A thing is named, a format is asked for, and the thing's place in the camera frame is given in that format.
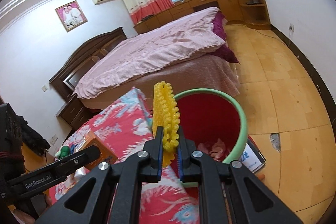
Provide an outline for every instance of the picture frame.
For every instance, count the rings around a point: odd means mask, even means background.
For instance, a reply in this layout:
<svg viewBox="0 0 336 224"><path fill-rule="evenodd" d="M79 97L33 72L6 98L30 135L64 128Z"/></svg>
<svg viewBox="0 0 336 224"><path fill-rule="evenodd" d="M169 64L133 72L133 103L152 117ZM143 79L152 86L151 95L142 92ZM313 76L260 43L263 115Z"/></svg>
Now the picture frame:
<svg viewBox="0 0 336 224"><path fill-rule="evenodd" d="M76 0L56 8L55 11L67 32L87 22Z"/></svg>

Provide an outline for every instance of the orange box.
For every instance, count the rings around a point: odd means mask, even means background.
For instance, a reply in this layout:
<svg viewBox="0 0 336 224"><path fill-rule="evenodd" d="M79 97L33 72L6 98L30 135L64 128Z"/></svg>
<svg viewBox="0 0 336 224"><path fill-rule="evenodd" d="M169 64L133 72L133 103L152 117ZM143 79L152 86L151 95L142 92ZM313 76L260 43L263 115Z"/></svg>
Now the orange box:
<svg viewBox="0 0 336 224"><path fill-rule="evenodd" d="M85 136L84 140L76 147L76 152L83 150L91 145L95 145L99 148L100 157L99 159L85 166L89 170L92 170L94 167L96 167L99 163L103 161L108 162L109 164L112 165L118 159L118 157L110 149L108 149L92 131L90 131Z"/></svg>

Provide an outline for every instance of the bed headboard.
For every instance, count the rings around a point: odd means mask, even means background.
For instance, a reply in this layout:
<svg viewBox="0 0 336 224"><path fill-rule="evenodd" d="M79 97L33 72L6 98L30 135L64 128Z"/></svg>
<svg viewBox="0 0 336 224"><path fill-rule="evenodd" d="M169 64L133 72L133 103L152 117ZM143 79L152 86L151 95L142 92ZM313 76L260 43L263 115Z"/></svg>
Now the bed headboard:
<svg viewBox="0 0 336 224"><path fill-rule="evenodd" d="M126 38L122 27L119 27L112 32L97 35L86 41L75 50L64 66L50 79L50 85L68 102L78 81L84 74Z"/></svg>

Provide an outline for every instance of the groom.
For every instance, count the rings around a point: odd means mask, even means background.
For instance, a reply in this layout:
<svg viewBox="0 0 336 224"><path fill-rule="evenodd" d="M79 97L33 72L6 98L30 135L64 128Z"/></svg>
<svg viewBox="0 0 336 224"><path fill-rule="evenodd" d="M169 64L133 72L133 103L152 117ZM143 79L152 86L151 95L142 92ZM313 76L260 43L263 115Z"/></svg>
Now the groom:
<svg viewBox="0 0 336 224"><path fill-rule="evenodd" d="M77 23L81 23L84 21L82 13L80 12L79 9L73 8L71 5L68 5L67 8L69 9L70 14Z"/></svg>

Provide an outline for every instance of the green rim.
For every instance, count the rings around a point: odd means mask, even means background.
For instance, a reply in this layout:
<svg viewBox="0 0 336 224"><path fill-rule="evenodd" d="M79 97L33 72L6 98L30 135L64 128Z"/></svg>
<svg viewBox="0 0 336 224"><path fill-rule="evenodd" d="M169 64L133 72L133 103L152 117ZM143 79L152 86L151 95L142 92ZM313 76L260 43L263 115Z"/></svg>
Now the green rim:
<svg viewBox="0 0 336 224"><path fill-rule="evenodd" d="M221 92L219 90L213 90L213 89L193 89L193 90L186 90L183 91L177 95L174 96L175 100L178 102L179 99L189 96L189 95L193 95L193 94L214 94L214 95L218 95L224 99L226 99L228 102L230 102L235 109L238 112L239 118L240 118L240 131L239 131L239 136L238 136L238 140L235 144L235 146L233 147L232 151L230 152L230 154L226 157L225 160L223 160L223 163L229 164L231 161L233 160L238 160L241 156L241 154L243 153L245 146L246 146L246 142L247 142L247 120L246 120L246 116L245 113L242 109L242 107L240 106L240 104L230 95Z"/></svg>

